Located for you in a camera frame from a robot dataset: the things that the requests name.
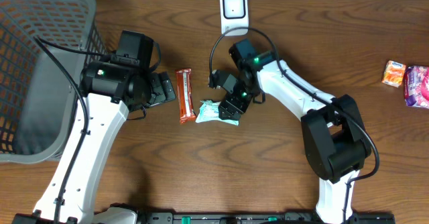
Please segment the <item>teal wet wipes pack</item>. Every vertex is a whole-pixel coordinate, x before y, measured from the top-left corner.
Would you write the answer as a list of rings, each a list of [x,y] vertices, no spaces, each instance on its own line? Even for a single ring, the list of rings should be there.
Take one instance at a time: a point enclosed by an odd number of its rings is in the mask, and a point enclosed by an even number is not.
[[[199,109],[199,114],[196,118],[197,123],[207,122],[207,121],[220,121],[223,123],[228,123],[231,125],[239,125],[239,122],[236,120],[223,120],[219,117],[219,105],[220,102],[214,102],[212,100],[203,100],[201,101],[202,105]]]

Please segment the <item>purple noodle packet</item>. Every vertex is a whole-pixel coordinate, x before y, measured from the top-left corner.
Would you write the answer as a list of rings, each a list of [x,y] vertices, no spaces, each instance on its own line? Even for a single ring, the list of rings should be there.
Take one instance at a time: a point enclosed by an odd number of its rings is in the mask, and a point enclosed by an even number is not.
[[[408,107],[428,108],[428,67],[409,66],[404,75],[404,99]]]

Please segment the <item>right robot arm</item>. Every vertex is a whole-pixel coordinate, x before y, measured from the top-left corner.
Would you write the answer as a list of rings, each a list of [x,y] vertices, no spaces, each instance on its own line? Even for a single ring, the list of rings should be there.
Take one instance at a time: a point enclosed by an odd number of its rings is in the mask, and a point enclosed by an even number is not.
[[[373,148],[355,100],[318,90],[291,71],[276,50],[260,54],[247,39],[233,44],[229,54],[239,75],[210,70],[209,76],[210,87],[227,93],[219,117],[240,119],[258,95],[282,103],[300,120],[306,159],[319,177],[316,214],[325,223],[346,223],[353,214],[354,182]]]

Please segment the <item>orange snack bar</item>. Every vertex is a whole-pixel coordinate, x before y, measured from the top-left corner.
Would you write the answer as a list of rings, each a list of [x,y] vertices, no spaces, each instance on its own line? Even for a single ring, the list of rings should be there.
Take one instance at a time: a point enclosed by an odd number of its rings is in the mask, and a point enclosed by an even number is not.
[[[192,104],[191,68],[176,70],[178,102],[180,107],[180,123],[194,121],[196,114]]]

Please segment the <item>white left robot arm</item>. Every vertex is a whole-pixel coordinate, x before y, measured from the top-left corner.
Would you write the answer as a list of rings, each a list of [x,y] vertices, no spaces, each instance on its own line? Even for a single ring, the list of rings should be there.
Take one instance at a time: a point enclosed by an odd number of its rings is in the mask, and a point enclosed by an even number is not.
[[[126,204],[96,214],[95,199],[113,142],[133,111],[176,98],[167,72],[94,61],[81,73],[72,131],[50,182],[31,214],[14,223],[138,223]]]

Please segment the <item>small orange tissue pack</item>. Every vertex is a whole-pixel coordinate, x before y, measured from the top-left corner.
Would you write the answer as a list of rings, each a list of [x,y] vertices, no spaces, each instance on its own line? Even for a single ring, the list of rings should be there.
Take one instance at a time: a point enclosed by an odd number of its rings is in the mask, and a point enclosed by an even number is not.
[[[405,64],[389,60],[385,66],[381,82],[393,87],[399,87],[402,84],[405,71]]]

